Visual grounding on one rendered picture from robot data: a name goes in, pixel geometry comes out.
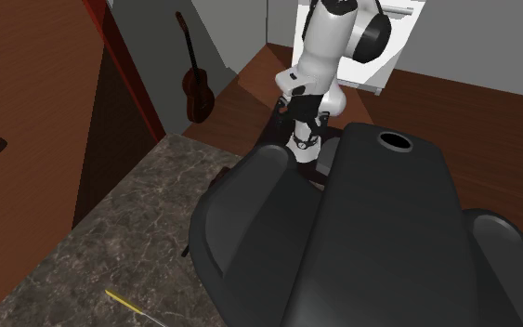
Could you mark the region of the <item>brown acoustic guitar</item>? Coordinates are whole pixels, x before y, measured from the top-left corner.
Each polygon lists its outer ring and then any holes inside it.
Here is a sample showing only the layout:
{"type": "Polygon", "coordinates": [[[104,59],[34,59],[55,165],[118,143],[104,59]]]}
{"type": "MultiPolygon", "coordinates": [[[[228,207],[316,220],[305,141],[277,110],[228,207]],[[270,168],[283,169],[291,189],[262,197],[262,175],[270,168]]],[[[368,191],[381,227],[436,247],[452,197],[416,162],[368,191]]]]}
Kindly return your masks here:
{"type": "Polygon", "coordinates": [[[182,79],[182,89],[187,96],[187,116],[192,123],[201,124],[212,113],[216,99],[208,85],[207,72],[198,67],[186,21],[179,11],[175,15],[185,35],[191,63],[191,67],[182,79]]]}

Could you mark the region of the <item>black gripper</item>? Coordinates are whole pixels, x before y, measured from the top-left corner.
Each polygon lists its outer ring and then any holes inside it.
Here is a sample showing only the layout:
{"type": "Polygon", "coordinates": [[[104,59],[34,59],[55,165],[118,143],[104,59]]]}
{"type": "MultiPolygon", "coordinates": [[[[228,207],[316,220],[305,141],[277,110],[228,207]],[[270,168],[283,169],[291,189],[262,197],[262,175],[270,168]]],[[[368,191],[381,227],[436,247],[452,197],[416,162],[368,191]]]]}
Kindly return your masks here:
{"type": "Polygon", "coordinates": [[[285,134],[289,130],[290,118],[306,124],[313,124],[317,118],[317,134],[322,136],[327,131],[330,118],[328,111],[319,112],[322,99],[323,95],[300,95],[293,96],[288,103],[285,97],[280,96],[275,105],[275,126],[279,133],[285,134]]]}

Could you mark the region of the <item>yellow handled knife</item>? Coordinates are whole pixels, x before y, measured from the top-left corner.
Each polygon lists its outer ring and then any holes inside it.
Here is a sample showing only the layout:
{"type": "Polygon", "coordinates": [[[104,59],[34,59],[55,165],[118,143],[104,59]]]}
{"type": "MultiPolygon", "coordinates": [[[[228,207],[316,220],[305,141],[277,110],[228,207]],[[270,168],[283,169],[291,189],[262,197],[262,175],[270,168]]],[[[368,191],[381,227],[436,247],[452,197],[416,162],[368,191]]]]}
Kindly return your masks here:
{"type": "Polygon", "coordinates": [[[133,304],[130,300],[125,299],[121,294],[118,294],[115,291],[109,290],[109,289],[105,289],[104,292],[113,300],[115,300],[118,303],[122,304],[123,306],[129,308],[133,312],[135,312],[141,316],[144,316],[144,317],[148,318],[149,320],[152,320],[153,322],[157,323],[160,327],[169,327],[162,321],[157,320],[156,318],[149,315],[145,310],[143,310],[139,306],[133,304]]]}

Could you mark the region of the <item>brown wooden cabinet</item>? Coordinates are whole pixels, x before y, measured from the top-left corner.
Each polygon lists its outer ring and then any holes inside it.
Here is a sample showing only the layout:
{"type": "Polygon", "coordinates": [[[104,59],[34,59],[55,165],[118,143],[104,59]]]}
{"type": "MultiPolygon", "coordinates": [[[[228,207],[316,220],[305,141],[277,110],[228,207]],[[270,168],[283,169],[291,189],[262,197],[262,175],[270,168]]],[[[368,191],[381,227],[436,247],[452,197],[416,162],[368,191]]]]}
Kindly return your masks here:
{"type": "Polygon", "coordinates": [[[0,302],[163,136],[108,0],[0,0],[0,302]]]}

